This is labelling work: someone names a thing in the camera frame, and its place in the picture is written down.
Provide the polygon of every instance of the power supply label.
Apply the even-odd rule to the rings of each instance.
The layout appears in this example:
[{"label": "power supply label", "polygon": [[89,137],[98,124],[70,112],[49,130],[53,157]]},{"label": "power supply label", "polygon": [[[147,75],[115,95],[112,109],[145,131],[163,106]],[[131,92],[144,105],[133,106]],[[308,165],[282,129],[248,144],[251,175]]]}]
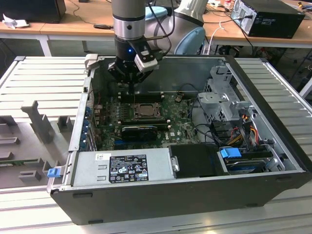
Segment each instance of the power supply label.
[{"label": "power supply label", "polygon": [[109,182],[147,181],[146,155],[112,156],[109,160]]}]

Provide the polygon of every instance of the white sticker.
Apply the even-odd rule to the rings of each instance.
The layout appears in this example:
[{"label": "white sticker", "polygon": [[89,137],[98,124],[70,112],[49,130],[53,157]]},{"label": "white sticker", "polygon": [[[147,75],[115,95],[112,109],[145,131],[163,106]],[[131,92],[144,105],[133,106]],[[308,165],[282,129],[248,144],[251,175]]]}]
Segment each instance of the white sticker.
[{"label": "white sticker", "polygon": [[109,154],[96,154],[96,160],[109,160],[111,157],[111,153]]}]

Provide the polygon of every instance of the paper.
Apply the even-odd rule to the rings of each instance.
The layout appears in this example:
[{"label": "paper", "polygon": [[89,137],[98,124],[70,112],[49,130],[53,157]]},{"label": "paper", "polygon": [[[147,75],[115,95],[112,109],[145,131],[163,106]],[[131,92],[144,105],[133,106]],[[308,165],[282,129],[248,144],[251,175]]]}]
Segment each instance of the paper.
[{"label": "paper", "polygon": [[11,19],[8,18],[7,16],[5,16],[5,14],[3,14],[3,19],[2,23],[4,23],[6,26],[8,26],[9,28],[21,28],[21,27],[27,27],[29,26],[29,24],[23,20],[23,19],[19,19],[19,20],[15,20],[15,19]]}]

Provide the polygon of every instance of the floor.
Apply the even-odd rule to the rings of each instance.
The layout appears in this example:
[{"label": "floor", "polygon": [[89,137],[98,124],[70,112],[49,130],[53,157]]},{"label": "floor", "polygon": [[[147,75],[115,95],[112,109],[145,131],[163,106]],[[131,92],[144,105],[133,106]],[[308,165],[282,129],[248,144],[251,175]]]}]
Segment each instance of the floor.
[{"label": "floor", "polygon": [[[53,56],[85,56],[81,41],[55,40],[50,43]],[[90,53],[100,55],[114,55],[115,45],[113,42],[89,41],[88,49]],[[0,77],[4,74],[14,60],[15,56],[43,56],[40,43],[37,40],[20,40],[20,39],[2,39],[0,41]],[[251,48],[243,47],[240,49],[240,57],[249,57]],[[276,69],[281,75],[289,80],[301,61],[307,55],[309,49],[287,49],[284,56],[276,65]],[[298,73],[292,79],[291,84],[297,87],[301,79],[307,74],[307,66],[312,64],[311,60],[306,60],[301,66]]]}]

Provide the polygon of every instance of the yellow wire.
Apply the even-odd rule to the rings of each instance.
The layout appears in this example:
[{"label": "yellow wire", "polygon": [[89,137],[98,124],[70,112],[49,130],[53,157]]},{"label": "yellow wire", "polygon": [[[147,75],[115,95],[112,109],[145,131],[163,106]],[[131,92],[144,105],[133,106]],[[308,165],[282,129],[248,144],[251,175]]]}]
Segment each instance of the yellow wire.
[{"label": "yellow wire", "polygon": [[238,137],[236,137],[235,139],[233,139],[232,141],[229,142],[229,145],[237,142],[238,140],[240,140],[242,138],[242,135],[239,135]]}]

